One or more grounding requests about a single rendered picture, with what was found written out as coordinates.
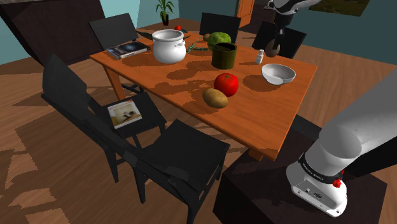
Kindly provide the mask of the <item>black chair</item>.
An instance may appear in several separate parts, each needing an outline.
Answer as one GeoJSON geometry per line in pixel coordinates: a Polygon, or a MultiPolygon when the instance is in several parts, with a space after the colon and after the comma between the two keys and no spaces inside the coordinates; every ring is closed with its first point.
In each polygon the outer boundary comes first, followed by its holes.
{"type": "Polygon", "coordinates": [[[230,144],[174,120],[153,144],[138,149],[91,112],[82,123],[132,166],[142,203],[145,183],[151,179],[188,206],[186,224],[193,224],[214,181],[221,177],[230,144]]]}
{"type": "Polygon", "coordinates": [[[241,18],[239,17],[203,12],[200,21],[199,34],[205,35],[213,32],[224,32],[231,37],[231,42],[235,43],[240,21],[241,18]]]}
{"type": "Polygon", "coordinates": [[[104,134],[112,132],[123,139],[131,137],[137,148],[141,148],[138,134],[156,127],[160,131],[165,130],[166,120],[146,92],[124,99],[124,101],[132,100],[135,103],[142,118],[119,129],[114,128],[108,112],[109,105],[101,106],[91,97],[87,93],[87,84],[54,53],[50,54],[45,62],[41,96],[104,150],[116,183],[119,181],[117,167],[124,163],[124,159],[116,159],[116,152],[97,133],[89,130],[83,121],[91,120],[104,134]]]}
{"type": "Polygon", "coordinates": [[[128,13],[89,22],[103,50],[138,38],[136,28],[128,13]]]}
{"type": "MultiPolygon", "coordinates": [[[[304,41],[306,33],[296,31],[286,27],[284,29],[284,37],[282,39],[281,48],[278,55],[292,59],[304,41]]],[[[255,50],[265,49],[266,45],[275,38],[275,25],[270,22],[263,21],[260,29],[254,39],[252,47],[255,50]]]]}

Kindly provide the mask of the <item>orange wooden door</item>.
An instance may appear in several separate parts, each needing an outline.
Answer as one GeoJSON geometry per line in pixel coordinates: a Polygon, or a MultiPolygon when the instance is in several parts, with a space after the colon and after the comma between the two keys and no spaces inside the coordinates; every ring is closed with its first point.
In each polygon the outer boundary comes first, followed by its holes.
{"type": "Polygon", "coordinates": [[[240,28],[250,23],[254,2],[255,0],[237,0],[235,16],[240,18],[240,28]]]}

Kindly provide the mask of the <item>white bowl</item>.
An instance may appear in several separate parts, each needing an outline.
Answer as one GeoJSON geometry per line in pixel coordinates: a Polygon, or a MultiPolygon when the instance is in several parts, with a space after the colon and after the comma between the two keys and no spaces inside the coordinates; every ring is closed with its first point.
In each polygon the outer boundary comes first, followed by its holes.
{"type": "Polygon", "coordinates": [[[295,79],[293,69],[282,64],[265,64],[261,68],[262,76],[273,85],[283,85],[295,79]]]}

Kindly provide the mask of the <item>green cabbage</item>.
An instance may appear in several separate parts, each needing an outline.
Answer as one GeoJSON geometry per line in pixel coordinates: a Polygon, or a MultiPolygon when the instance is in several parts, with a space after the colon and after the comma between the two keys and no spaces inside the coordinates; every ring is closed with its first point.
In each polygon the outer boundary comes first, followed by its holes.
{"type": "Polygon", "coordinates": [[[210,51],[213,51],[217,43],[231,43],[231,37],[224,32],[213,32],[207,40],[207,46],[210,51]]]}

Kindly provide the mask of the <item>dark green cylindrical cup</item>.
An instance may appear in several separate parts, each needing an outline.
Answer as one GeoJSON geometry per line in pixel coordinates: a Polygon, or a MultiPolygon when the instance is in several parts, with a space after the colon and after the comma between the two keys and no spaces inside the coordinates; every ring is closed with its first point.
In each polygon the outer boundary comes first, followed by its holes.
{"type": "Polygon", "coordinates": [[[237,46],[233,43],[217,43],[212,50],[212,66],[217,69],[234,67],[237,46]]]}

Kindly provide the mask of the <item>red tomato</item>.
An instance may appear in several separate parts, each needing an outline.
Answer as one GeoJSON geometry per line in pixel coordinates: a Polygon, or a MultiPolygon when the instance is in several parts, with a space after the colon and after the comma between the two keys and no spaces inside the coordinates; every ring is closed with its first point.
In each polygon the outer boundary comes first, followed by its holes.
{"type": "Polygon", "coordinates": [[[222,73],[214,80],[214,88],[221,91],[227,97],[233,96],[239,87],[239,81],[236,76],[230,73],[222,73]]]}

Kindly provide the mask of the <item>orange wooden dining table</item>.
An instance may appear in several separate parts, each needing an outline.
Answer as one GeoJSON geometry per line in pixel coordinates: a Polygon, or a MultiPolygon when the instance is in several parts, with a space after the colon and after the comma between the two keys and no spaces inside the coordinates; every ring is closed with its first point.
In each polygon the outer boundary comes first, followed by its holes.
{"type": "Polygon", "coordinates": [[[202,98],[223,72],[212,66],[210,51],[191,52],[175,64],[157,61],[153,52],[117,60],[103,51],[91,59],[104,67],[117,98],[125,98],[120,83],[125,78],[249,148],[253,158],[275,160],[317,67],[280,56],[264,58],[264,65],[281,64],[296,73],[290,83],[271,85],[254,61],[256,54],[238,46],[229,73],[237,77],[239,87],[223,109],[209,107],[202,98]]]}

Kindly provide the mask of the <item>green thin utensil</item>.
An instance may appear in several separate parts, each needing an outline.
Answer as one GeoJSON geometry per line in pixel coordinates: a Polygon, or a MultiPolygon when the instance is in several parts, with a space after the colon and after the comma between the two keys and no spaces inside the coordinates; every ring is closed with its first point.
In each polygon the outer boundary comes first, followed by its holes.
{"type": "Polygon", "coordinates": [[[198,40],[196,40],[194,43],[191,45],[186,46],[186,53],[190,53],[191,51],[208,51],[208,47],[197,47],[196,44],[201,41],[202,38],[199,37],[198,40]]]}

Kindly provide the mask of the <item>brown potato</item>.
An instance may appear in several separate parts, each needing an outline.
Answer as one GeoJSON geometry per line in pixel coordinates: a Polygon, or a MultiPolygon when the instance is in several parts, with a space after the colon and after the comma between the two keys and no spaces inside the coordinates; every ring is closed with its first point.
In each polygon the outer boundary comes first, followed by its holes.
{"type": "Polygon", "coordinates": [[[212,108],[224,108],[228,104],[228,97],[221,91],[208,88],[202,94],[204,102],[212,108]]]}

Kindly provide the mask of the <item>white round pot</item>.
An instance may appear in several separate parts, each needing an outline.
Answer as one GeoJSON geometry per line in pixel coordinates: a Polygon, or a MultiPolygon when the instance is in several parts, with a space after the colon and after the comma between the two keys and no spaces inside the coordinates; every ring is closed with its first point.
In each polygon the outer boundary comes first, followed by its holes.
{"type": "Polygon", "coordinates": [[[153,38],[153,54],[157,61],[174,64],[182,61],[186,55],[184,33],[174,29],[155,31],[153,38]]]}

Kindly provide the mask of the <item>green potted plant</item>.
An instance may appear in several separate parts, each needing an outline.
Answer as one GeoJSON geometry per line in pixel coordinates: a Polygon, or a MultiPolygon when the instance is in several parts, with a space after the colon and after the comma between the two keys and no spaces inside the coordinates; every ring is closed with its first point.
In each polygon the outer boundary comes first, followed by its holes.
{"type": "Polygon", "coordinates": [[[170,0],[158,0],[156,11],[160,10],[163,25],[169,24],[169,15],[174,13],[174,4],[170,0]]]}

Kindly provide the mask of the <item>dark cover book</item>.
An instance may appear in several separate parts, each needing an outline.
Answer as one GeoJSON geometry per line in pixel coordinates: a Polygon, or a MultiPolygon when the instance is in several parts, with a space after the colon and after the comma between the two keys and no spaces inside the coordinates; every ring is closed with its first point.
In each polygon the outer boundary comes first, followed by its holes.
{"type": "Polygon", "coordinates": [[[151,50],[151,48],[148,45],[145,45],[139,41],[133,41],[131,43],[125,43],[123,45],[108,48],[107,52],[115,56],[117,59],[124,59],[126,57],[147,52],[149,50],[151,50]]]}

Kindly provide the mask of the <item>white cover book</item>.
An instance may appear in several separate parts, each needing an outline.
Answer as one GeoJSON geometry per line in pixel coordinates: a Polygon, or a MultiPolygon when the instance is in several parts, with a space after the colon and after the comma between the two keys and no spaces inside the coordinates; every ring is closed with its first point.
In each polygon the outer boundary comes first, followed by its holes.
{"type": "Polygon", "coordinates": [[[142,114],[132,99],[109,106],[108,112],[115,129],[142,119],[142,114]]]}

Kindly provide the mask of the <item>dark brown sofa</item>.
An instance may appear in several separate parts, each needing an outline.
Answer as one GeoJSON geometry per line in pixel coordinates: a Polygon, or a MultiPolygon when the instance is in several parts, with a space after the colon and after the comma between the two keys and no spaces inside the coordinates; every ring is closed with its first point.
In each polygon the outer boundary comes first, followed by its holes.
{"type": "Polygon", "coordinates": [[[70,65],[103,51],[89,25],[104,18],[100,0],[0,3],[0,17],[24,50],[40,64],[51,53],[70,65]]]}

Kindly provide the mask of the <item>green wall picture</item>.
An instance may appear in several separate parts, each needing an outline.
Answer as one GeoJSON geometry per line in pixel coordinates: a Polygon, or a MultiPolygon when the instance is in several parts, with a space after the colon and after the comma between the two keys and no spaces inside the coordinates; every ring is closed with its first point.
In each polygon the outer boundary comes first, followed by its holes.
{"type": "Polygon", "coordinates": [[[309,10],[360,17],[370,0],[321,0],[309,10]]]}

